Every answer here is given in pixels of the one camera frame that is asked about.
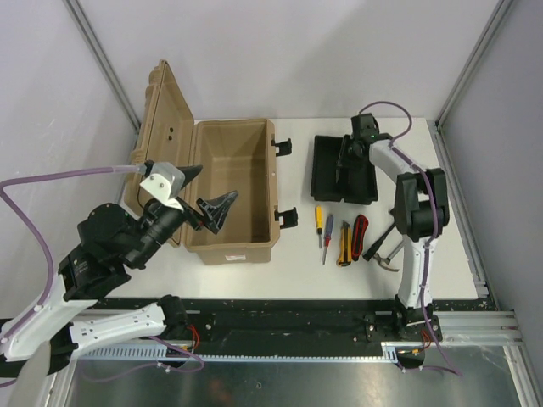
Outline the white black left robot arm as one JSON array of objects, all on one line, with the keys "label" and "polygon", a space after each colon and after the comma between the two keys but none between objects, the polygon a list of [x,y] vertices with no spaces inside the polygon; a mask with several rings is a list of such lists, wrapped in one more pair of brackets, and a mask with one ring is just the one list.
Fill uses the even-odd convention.
[{"label": "white black left robot arm", "polygon": [[48,374],[64,369],[72,360],[108,345],[147,337],[166,345],[169,340],[194,332],[181,299],[165,295],[158,301],[123,314],[88,322],[76,321],[109,293],[128,283],[129,270],[142,270],[147,262],[183,225],[195,231],[206,228],[218,233],[224,226],[237,191],[219,197],[198,199],[196,207],[179,193],[202,168],[176,167],[169,162],[114,165],[72,170],[2,181],[1,187],[56,181],[95,174],[139,174],[141,188],[151,199],[143,214],[134,218],[117,203],[93,209],[78,227],[77,244],[59,263],[42,234],[7,193],[2,200],[34,235],[46,259],[48,274],[40,296],[11,320],[1,322],[1,376],[10,382],[21,378],[23,369],[42,343],[50,348]]}]

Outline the tan plastic tool box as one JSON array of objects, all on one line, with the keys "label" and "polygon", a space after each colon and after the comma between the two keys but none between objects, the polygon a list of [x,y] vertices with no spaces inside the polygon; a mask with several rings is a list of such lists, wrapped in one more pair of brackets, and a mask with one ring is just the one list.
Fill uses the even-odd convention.
[{"label": "tan plastic tool box", "polygon": [[269,262],[281,229],[298,224],[296,209],[279,209],[277,157],[291,152],[291,141],[278,142],[267,118],[195,121],[168,62],[161,59],[150,72],[131,164],[200,165],[180,192],[191,206],[200,198],[238,194],[218,233],[183,225],[171,246],[184,246],[206,265]]}]

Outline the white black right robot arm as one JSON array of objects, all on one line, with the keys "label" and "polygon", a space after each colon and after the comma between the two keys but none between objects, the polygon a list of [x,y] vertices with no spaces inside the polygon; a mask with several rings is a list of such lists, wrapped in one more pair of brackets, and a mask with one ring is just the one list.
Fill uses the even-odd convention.
[{"label": "white black right robot arm", "polygon": [[395,183],[392,216],[404,242],[403,266],[385,331],[401,340],[417,339],[424,327],[432,330],[429,274],[438,237],[450,219],[445,172],[423,169],[379,130],[372,114],[353,116],[351,124],[339,150],[336,182],[362,194],[364,204],[378,199],[377,168]]}]

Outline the black tool box tray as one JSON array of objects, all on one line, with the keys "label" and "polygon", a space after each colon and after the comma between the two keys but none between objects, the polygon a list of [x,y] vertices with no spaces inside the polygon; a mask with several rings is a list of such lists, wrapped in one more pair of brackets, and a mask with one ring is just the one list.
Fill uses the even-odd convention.
[{"label": "black tool box tray", "polygon": [[375,167],[368,159],[354,169],[340,168],[342,137],[315,136],[310,194],[317,202],[369,205],[378,201]]}]

